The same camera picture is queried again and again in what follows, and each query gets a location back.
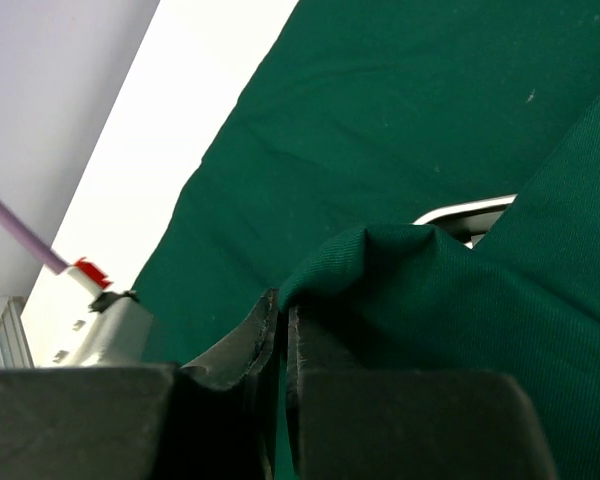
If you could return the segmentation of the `stainless steel instrument tray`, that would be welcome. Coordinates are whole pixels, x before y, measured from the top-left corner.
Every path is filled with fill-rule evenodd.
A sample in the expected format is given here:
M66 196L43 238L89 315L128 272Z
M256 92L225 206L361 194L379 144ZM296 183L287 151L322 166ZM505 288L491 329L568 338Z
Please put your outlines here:
M491 229L516 195L506 195L434 209L413 225L434 225L472 249Z

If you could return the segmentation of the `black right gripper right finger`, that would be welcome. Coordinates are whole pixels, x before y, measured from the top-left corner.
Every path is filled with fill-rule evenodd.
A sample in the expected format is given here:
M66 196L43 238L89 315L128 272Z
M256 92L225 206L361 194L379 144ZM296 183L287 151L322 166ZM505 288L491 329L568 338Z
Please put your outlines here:
M288 313L286 413L303 479L554 479L528 395L486 370L366 368L360 322Z

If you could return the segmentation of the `green surgical drape cloth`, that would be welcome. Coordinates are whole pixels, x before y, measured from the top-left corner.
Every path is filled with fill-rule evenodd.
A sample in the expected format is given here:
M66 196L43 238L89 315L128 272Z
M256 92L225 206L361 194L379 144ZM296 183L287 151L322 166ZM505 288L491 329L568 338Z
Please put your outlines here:
M412 224L513 194L472 249ZM332 299L369 366L514 376L600 479L600 1L298 3L134 287L146 362Z

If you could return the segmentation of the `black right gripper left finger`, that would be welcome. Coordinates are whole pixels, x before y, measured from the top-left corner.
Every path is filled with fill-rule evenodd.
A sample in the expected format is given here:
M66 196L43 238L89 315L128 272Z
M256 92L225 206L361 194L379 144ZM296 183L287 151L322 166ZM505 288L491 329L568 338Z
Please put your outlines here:
M0 369L0 479L271 479L277 293L178 365Z

